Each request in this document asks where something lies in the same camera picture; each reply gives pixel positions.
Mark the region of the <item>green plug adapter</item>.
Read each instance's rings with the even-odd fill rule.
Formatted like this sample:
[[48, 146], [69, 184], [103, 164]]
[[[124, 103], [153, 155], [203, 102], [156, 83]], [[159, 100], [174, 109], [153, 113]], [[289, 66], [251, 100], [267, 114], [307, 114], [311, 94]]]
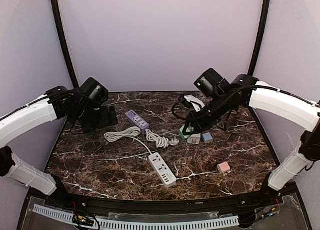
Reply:
[[194, 129], [192, 126], [188, 125], [188, 127], [185, 129], [185, 125], [182, 125], [180, 128], [179, 128], [179, 135], [181, 136], [182, 139], [186, 140], [188, 139], [191, 135], [188, 134], [189, 132], [192, 132]]

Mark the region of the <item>white power strip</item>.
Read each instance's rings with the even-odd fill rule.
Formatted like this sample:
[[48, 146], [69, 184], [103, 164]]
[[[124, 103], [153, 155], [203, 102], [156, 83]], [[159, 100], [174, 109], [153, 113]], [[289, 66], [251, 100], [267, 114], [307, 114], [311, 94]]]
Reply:
[[160, 153], [152, 153], [149, 155], [148, 159], [165, 187], [171, 187], [177, 183], [176, 176], [164, 161]]

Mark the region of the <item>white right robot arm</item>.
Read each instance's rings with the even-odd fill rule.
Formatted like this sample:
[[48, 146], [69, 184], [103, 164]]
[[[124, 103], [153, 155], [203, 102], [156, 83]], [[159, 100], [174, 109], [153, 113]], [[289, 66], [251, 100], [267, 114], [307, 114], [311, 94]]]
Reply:
[[247, 107], [277, 118], [287, 127], [301, 128], [301, 138], [295, 149], [287, 151], [280, 165], [268, 176], [265, 190], [280, 191], [287, 182], [308, 165], [320, 159], [320, 104], [306, 100], [285, 90], [271, 86], [247, 74], [240, 74], [228, 82], [213, 69], [203, 73], [194, 85], [208, 98], [208, 103], [191, 95], [180, 97], [180, 102], [192, 110], [183, 117], [184, 135], [207, 131], [224, 115], [240, 107]]

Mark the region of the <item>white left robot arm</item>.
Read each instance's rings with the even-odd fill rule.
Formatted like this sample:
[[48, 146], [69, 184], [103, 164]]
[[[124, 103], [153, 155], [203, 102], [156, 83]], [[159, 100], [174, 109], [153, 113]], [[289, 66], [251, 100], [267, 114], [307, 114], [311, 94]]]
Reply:
[[48, 122], [66, 117], [72, 124], [80, 122], [83, 133], [118, 123], [113, 106], [103, 103], [108, 91], [96, 85], [68, 90], [58, 86], [36, 100], [19, 107], [0, 119], [0, 175], [39, 190], [50, 196], [62, 191], [64, 186], [57, 177], [28, 164], [15, 154], [9, 143], [20, 135]]

